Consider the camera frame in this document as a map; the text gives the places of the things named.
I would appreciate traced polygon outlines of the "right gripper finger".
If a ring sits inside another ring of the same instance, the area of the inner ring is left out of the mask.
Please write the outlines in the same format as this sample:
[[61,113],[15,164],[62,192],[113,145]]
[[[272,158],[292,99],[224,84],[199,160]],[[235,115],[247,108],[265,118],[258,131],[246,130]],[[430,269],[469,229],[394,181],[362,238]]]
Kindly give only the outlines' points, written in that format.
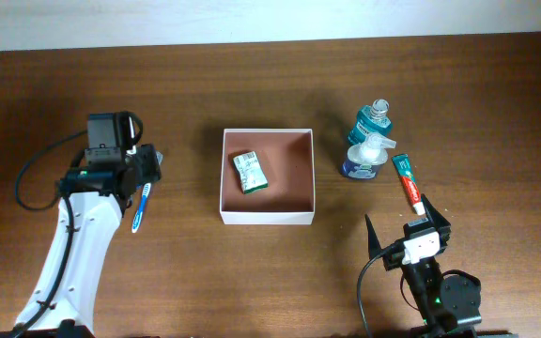
[[436,228],[439,234],[446,235],[451,233],[451,223],[437,211],[430,203],[424,193],[421,194],[421,200],[425,207],[425,215],[431,224]]
[[372,259],[372,258],[377,257],[381,253],[382,247],[379,243],[379,238],[370,220],[369,215],[365,214],[364,219],[365,219],[365,225],[367,229],[368,255],[369,255],[369,258]]

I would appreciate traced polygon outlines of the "blue white toothbrush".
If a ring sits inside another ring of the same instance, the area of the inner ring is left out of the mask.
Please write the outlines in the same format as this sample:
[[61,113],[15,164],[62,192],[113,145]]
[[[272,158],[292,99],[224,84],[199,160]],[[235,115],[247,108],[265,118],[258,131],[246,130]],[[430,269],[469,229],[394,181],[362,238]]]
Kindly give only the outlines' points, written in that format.
[[152,186],[162,177],[160,168],[162,160],[163,154],[155,150],[153,147],[148,152],[142,151],[140,162],[141,168],[138,177],[138,187],[141,188],[141,198],[139,207],[134,214],[131,224],[131,231],[134,234],[139,230],[144,218],[145,209]]

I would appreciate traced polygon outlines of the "green white soap packet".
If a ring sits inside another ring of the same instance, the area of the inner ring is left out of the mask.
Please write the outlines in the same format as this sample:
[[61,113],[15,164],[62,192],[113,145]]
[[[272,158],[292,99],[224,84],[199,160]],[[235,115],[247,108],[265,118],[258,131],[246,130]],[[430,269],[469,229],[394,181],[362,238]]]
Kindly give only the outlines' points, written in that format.
[[254,151],[237,155],[233,158],[233,163],[239,174],[240,186],[244,194],[263,190],[269,186],[269,182]]

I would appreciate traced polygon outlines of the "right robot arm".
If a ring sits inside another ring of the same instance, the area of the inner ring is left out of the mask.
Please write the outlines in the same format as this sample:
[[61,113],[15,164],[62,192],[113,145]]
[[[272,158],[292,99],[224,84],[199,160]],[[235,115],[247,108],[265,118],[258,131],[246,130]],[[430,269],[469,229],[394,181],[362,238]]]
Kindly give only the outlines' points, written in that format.
[[421,200],[425,216],[406,223],[404,237],[386,247],[379,244],[370,218],[365,218],[369,261],[357,280],[358,305],[363,305],[363,277],[380,259],[387,271],[402,270],[400,283],[409,286],[414,307],[424,321],[423,326],[410,330],[410,337],[475,337],[474,326],[482,321],[481,282],[459,269],[441,271],[436,256],[447,248],[451,223],[425,195]]

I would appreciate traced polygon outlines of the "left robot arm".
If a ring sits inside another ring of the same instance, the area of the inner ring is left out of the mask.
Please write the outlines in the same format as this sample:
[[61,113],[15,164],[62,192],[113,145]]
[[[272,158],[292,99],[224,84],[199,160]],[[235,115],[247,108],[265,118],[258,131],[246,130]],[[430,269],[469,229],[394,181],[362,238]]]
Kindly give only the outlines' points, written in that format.
[[8,337],[92,337],[95,300],[105,256],[136,194],[131,229],[161,177],[162,154],[140,142],[144,127],[133,112],[92,114],[87,147],[56,184],[54,239],[35,289]]

